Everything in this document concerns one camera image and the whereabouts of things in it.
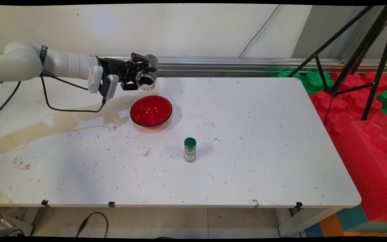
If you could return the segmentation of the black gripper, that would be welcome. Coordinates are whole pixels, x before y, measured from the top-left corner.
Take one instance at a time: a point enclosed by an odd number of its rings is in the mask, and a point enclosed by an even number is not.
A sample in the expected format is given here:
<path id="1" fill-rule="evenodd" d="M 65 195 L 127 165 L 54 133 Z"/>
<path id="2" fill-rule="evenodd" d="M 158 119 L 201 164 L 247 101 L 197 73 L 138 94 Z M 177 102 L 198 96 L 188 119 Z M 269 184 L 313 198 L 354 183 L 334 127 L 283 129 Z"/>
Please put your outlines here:
<path id="1" fill-rule="evenodd" d="M 124 91 L 138 90 L 138 83 L 134 80 L 134 70 L 145 70 L 149 67 L 149 60 L 142 55 L 132 53 L 129 61 L 114 58 L 98 58 L 98 64 L 103 68 L 103 74 L 116 75 Z"/>

